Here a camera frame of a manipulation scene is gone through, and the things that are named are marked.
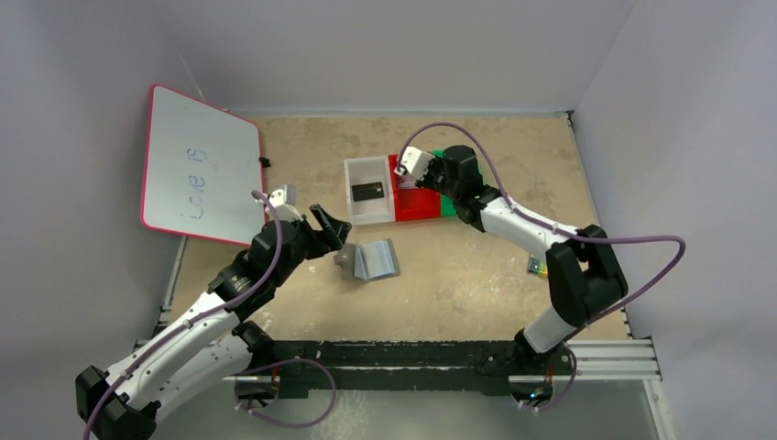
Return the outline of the grey leather card holder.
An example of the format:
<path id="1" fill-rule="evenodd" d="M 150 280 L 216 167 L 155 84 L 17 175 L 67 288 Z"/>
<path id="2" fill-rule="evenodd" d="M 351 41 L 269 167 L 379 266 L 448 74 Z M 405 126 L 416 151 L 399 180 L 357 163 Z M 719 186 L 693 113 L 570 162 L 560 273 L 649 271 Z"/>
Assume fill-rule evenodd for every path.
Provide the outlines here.
<path id="1" fill-rule="evenodd" d="M 345 281 L 371 282 L 400 275 L 399 261 L 391 239 L 368 243 L 345 243 L 334 255 L 334 265 Z"/>

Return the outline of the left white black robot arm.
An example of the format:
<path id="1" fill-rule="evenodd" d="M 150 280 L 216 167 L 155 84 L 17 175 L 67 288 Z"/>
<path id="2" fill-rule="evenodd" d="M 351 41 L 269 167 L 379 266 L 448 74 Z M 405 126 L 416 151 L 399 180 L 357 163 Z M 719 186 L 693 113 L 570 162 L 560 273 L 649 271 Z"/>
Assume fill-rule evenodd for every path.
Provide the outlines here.
<path id="1" fill-rule="evenodd" d="M 249 316 L 306 260 L 341 250 L 352 230 L 319 204 L 310 211 L 314 229 L 287 204 L 266 206 L 272 219 L 248 248 L 222 269 L 172 324 L 106 370 L 89 367 L 75 380 L 77 413 L 85 439 L 149 439 L 182 403 L 233 374 L 256 374 L 321 363 L 300 355 L 279 357 L 272 340 Z"/>

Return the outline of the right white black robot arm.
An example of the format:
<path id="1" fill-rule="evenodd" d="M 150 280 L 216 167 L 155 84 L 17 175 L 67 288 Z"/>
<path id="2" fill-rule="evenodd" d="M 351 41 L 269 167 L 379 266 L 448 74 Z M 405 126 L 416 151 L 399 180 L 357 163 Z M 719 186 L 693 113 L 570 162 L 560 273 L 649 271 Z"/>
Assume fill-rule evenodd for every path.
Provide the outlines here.
<path id="1" fill-rule="evenodd" d="M 450 199 L 463 223 L 502 237 L 545 263 L 551 304 L 516 334 L 518 355 L 544 355 L 628 293 L 601 227 L 553 226 L 545 217 L 534 224 L 517 214 L 512 199 L 485 183 L 472 148 L 452 146 L 435 156 L 409 147 L 400 164 L 417 187 Z"/>

